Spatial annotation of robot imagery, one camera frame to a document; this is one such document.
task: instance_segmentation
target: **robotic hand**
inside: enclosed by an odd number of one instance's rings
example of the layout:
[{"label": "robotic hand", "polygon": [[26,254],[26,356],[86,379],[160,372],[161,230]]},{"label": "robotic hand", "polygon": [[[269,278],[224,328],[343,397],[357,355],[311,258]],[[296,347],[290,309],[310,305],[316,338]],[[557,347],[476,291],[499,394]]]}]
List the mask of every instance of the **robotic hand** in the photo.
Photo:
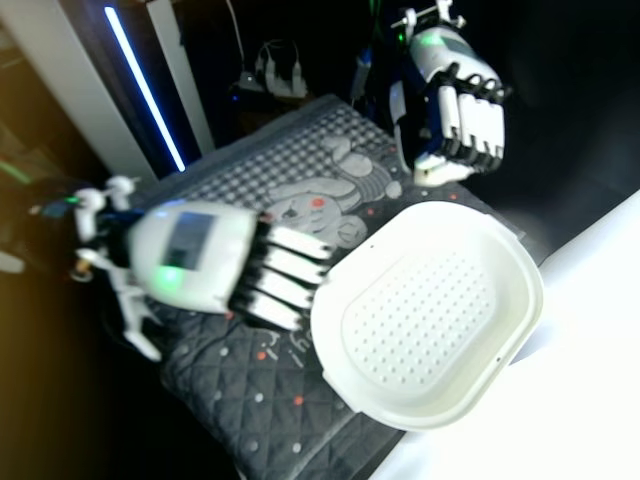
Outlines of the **robotic hand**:
[{"label": "robotic hand", "polygon": [[[178,308],[243,312],[287,330],[300,328],[329,269],[330,245],[229,205],[177,201],[134,212],[130,179],[114,177],[107,187],[76,193],[84,244],[76,277],[85,279],[91,266],[108,272],[124,336],[147,358],[159,361],[161,355],[142,334],[144,318],[155,320],[146,295]],[[111,208],[105,210],[107,197]]]},{"label": "robotic hand", "polygon": [[504,152],[510,89],[458,34],[465,21],[450,18],[451,4],[408,9],[391,26],[404,50],[389,98],[394,135],[415,182],[429,187],[494,171]]}]

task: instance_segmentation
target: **white table surface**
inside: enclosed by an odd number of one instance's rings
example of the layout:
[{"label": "white table surface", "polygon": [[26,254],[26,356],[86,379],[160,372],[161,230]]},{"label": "white table surface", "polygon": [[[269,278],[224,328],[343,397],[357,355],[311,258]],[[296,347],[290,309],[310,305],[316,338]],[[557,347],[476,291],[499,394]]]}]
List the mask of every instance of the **white table surface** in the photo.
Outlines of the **white table surface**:
[{"label": "white table surface", "polygon": [[372,479],[640,479],[640,193],[541,271],[524,358],[467,417],[407,433]]}]

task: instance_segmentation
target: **green indicator light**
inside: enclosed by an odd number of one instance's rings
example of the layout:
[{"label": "green indicator light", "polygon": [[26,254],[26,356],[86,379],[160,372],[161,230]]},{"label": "green indicator light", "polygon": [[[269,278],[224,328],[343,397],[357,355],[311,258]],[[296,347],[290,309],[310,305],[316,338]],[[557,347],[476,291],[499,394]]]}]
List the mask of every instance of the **green indicator light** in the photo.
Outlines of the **green indicator light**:
[{"label": "green indicator light", "polygon": [[438,35],[425,35],[424,37],[420,38],[420,44],[424,45],[425,47],[427,46],[434,46],[434,45],[444,45],[444,40],[442,40],[442,37],[438,36]]},{"label": "green indicator light", "polygon": [[178,267],[160,267],[156,273],[156,286],[166,292],[175,292],[184,279],[184,270]]}]

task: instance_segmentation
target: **white tray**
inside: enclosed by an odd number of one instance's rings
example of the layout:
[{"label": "white tray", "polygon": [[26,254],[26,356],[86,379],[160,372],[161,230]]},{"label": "white tray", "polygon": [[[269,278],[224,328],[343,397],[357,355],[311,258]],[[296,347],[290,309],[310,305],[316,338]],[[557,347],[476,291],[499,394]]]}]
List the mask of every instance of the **white tray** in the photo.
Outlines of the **white tray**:
[{"label": "white tray", "polygon": [[334,267],[311,330],[324,377],[349,406],[402,430],[451,423],[535,328],[538,269],[489,215],[426,202]]}]

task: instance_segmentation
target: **white cable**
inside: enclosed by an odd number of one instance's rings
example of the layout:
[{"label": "white cable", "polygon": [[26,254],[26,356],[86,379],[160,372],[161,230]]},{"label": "white cable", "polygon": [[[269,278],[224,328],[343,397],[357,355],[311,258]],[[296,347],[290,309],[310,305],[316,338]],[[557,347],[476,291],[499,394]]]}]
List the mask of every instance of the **white cable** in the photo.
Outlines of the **white cable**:
[{"label": "white cable", "polygon": [[238,49],[240,50],[240,58],[242,59],[242,68],[244,69],[244,48],[242,47],[242,40],[240,39],[240,29],[238,28],[238,21],[236,20],[236,12],[233,10],[230,0],[227,1],[227,7],[229,7],[229,13],[231,13],[231,20],[233,20],[233,28],[236,31],[236,40],[238,40]]}]

